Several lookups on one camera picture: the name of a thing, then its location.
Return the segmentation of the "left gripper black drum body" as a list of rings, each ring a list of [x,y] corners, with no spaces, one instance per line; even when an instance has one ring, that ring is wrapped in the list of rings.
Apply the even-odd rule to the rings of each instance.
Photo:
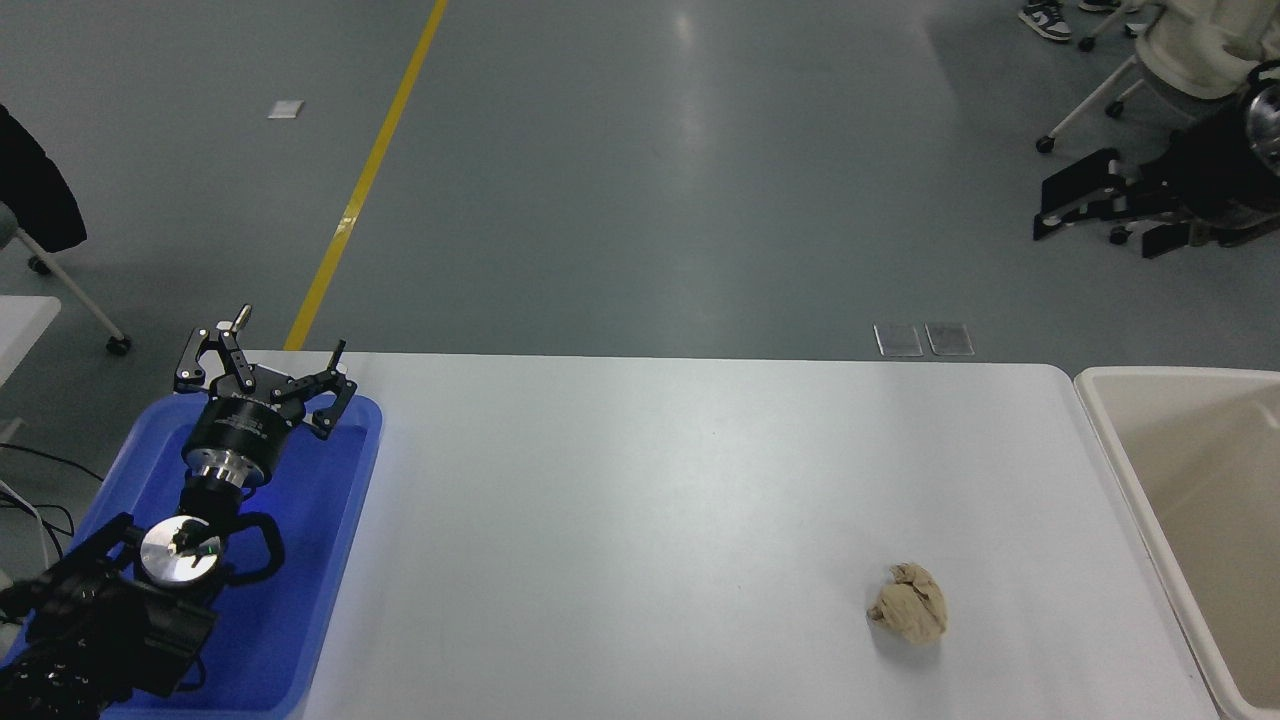
[[[289,434],[303,420],[303,402],[297,398],[260,398],[238,389],[212,388],[189,438],[183,459],[196,471],[228,454],[250,462],[257,471],[275,471]]]

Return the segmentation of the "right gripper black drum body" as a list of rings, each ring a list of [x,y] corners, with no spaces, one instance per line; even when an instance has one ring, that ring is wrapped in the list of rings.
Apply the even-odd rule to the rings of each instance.
[[[1221,106],[1170,145],[1169,183],[1210,223],[1277,215],[1277,102]]]

